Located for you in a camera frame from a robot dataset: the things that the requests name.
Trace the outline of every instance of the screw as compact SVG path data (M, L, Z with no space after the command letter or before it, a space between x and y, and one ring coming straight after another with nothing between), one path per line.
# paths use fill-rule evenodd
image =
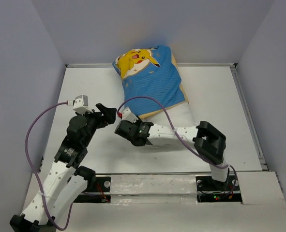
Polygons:
M107 180L104 182L104 187L109 188L110 187L110 182Z
M238 185L239 185L239 181L236 180L235 186L238 186Z
M196 185L197 185L198 187L202 187L202 186L203 186L203 181L198 180L198 181L196 182Z

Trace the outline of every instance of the white enclosure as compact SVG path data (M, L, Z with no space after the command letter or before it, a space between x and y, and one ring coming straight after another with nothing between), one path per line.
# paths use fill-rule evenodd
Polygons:
M198 204L196 189L181 198L151 190L114 196L111 205L75 204L67 231L286 231L286 0L0 0L1 232L12 231L10 218L38 189L24 154L31 122L80 94L90 107L118 107L122 87L110 63L159 44L181 63L195 122L209 121L227 136L243 204ZM42 179L73 115L61 106L34 127L29 150L36 167L45 154ZM134 148L114 135L115 126L96 132L83 165L115 180L210 172L185 150Z

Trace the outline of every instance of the gray wall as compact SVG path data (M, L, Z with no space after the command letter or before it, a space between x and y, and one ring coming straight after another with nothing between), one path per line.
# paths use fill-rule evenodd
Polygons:
M264 156L286 198L286 0L273 4L238 73Z
M64 64L30 0L0 0L0 232L22 210L30 181L24 138L31 121L58 100ZM31 137L39 159L53 112Z
M168 44L176 60L238 62L273 0L32 0L65 63Z

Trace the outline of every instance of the white table surface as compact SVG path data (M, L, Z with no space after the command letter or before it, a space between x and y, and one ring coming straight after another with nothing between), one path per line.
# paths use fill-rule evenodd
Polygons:
M227 162L238 171L261 170L230 68L180 67L180 73L195 122L208 121L227 137ZM113 68L68 68L59 101L81 94L88 95L91 108L99 102L118 108L123 102L121 81ZM56 110L42 166L45 175L73 116L70 107L60 106ZM155 150L132 146L114 134L118 122L119 119L114 125L97 130L81 165L102 174L210 171L208 164L186 149Z

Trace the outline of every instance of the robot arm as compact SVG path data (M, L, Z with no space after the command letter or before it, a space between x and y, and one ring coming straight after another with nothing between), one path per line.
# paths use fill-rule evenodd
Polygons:
M55 156L43 189L38 191L21 215L12 217L10 225L15 232L55 232L56 227L48 221L42 192L47 210L57 223L75 198L95 182L95 171L80 166L80 163L87 154L87 146L95 131L113 124L117 109L106 108L99 103L96 104L99 112L90 110L88 98L84 95L68 101L67 105L73 106L77 115L70 120L67 135Z
M175 130L185 143L190 147L194 146L201 156L214 164L210 164L212 178L226 182L228 168L218 168L226 166L226 137L205 121L201 121L197 127L178 127ZM123 110L115 133L129 140L134 146L180 144L180 139L171 128L143 122L128 107Z

